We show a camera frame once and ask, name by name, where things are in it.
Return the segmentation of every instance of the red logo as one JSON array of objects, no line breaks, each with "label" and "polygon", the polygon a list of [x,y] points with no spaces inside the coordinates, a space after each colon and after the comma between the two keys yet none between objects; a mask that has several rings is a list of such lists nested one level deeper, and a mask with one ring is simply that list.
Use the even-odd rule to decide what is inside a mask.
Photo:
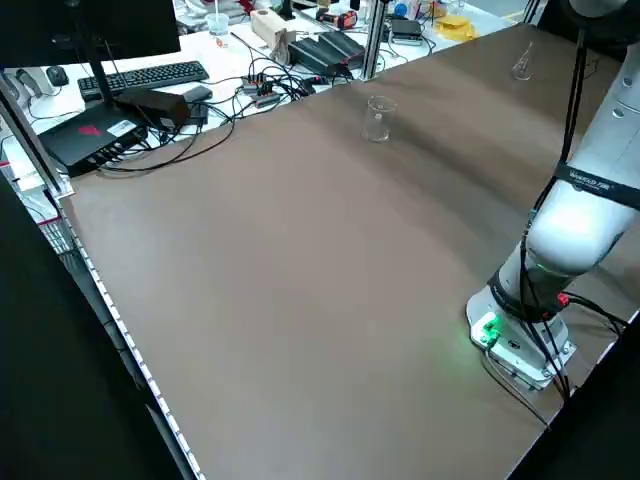
[{"label": "red logo", "polygon": [[81,135],[92,135],[94,137],[99,137],[102,135],[102,132],[98,130],[94,125],[85,125],[84,127],[78,128],[78,133]]}]

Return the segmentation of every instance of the brown table surface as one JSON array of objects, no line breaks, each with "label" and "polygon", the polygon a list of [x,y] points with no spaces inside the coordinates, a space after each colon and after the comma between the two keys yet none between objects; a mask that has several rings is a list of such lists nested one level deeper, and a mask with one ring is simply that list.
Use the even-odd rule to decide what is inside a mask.
[{"label": "brown table surface", "polygon": [[[534,77],[514,81],[530,39]],[[463,312],[552,171],[573,63],[514,27],[243,120],[183,164],[76,182],[66,211],[209,478],[510,471],[541,426],[483,370]],[[586,81],[578,139],[617,69]],[[359,136],[373,94],[398,103],[387,144]],[[575,290],[629,317],[638,238]],[[611,337],[566,320],[580,383]]]}]

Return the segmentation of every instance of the green led light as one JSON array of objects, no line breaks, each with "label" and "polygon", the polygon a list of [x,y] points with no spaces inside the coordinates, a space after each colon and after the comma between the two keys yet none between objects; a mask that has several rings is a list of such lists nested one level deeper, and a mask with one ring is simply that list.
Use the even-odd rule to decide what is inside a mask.
[{"label": "green led light", "polygon": [[495,343],[500,338],[500,317],[493,312],[487,312],[474,326],[475,338],[481,343]]}]

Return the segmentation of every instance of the red object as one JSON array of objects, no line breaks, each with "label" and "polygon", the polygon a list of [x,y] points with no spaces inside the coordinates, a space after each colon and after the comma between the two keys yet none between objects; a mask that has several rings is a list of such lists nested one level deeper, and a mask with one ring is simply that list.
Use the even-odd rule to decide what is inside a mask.
[{"label": "red object", "polygon": [[571,303],[571,300],[569,299],[569,297],[564,293],[558,294],[558,301],[563,307],[568,307],[569,304]]},{"label": "red object", "polygon": [[94,137],[99,137],[102,135],[102,132],[98,130],[95,125],[85,125],[83,127],[78,128],[78,133],[81,135],[92,135]]}]

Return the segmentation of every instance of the metal pole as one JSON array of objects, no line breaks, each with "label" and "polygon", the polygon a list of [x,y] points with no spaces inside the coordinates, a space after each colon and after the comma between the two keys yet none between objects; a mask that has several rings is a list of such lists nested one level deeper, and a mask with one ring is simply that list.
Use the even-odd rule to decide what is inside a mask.
[{"label": "metal pole", "polygon": [[380,42],[384,31],[384,17],[387,13],[389,0],[374,0],[371,13],[371,23],[369,24],[369,36],[367,37],[367,47],[364,51],[364,62],[360,78],[371,80],[376,74],[378,64],[378,54],[380,53]]},{"label": "metal pole", "polygon": [[20,142],[51,194],[59,198],[72,193],[71,186],[58,173],[55,164],[40,143],[38,135],[29,125],[2,78],[0,78],[0,116],[7,122],[7,126]]}]

